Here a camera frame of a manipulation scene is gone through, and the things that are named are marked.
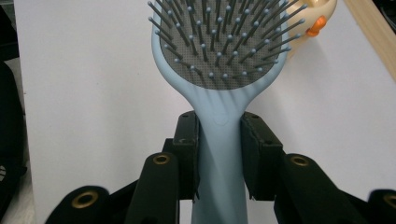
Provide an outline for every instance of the light blue hairbrush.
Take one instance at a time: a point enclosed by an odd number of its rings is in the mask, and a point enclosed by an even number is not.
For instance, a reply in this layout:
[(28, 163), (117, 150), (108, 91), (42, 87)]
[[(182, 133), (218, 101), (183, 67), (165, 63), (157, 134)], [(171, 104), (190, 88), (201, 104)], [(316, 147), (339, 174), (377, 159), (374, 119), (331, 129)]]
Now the light blue hairbrush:
[(247, 224), (240, 119), (280, 73), (298, 0), (156, 0), (152, 53), (201, 123), (193, 224)]

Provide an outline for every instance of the white table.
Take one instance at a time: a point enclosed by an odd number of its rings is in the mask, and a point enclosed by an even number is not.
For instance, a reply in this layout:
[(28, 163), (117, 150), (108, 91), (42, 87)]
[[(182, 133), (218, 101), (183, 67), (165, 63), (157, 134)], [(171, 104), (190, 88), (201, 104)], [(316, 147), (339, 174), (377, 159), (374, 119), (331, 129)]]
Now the white table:
[[(37, 223), (73, 189), (110, 192), (191, 110), (151, 56), (145, 1), (15, 1)], [(287, 152), (314, 159), (362, 199), (396, 188), (396, 83), (343, 1), (248, 108)], [(182, 203), (181, 223), (191, 202)], [(248, 203), (250, 223), (275, 223), (272, 203)]]

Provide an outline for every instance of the orange object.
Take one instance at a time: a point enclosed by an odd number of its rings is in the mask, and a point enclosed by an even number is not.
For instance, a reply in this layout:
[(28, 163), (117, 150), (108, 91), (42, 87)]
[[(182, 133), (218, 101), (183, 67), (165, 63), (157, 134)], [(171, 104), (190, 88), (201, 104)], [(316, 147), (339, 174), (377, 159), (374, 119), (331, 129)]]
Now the orange object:
[(319, 34), (319, 31), (326, 25), (327, 19), (325, 16), (319, 17), (315, 23), (312, 25), (311, 28), (306, 30), (306, 34), (310, 37), (317, 36)]

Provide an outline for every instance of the wooden edge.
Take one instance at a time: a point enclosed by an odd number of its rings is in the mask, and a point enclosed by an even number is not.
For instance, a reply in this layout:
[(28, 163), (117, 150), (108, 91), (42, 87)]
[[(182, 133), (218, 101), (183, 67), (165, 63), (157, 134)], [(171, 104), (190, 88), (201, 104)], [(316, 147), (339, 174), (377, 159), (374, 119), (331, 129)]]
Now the wooden edge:
[(372, 0), (344, 0), (352, 16), (396, 81), (396, 34)]

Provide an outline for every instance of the hairbrush bristle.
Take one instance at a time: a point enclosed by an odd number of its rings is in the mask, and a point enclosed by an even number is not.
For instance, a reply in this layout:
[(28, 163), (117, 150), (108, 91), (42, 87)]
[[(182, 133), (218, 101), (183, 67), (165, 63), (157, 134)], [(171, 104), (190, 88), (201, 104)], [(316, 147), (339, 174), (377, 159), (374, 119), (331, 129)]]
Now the hairbrush bristle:
[(206, 89), (232, 90), (264, 76), (287, 44), (285, 23), (306, 8), (288, 15), (298, 0), (156, 0), (153, 8), (163, 56), (173, 70)]

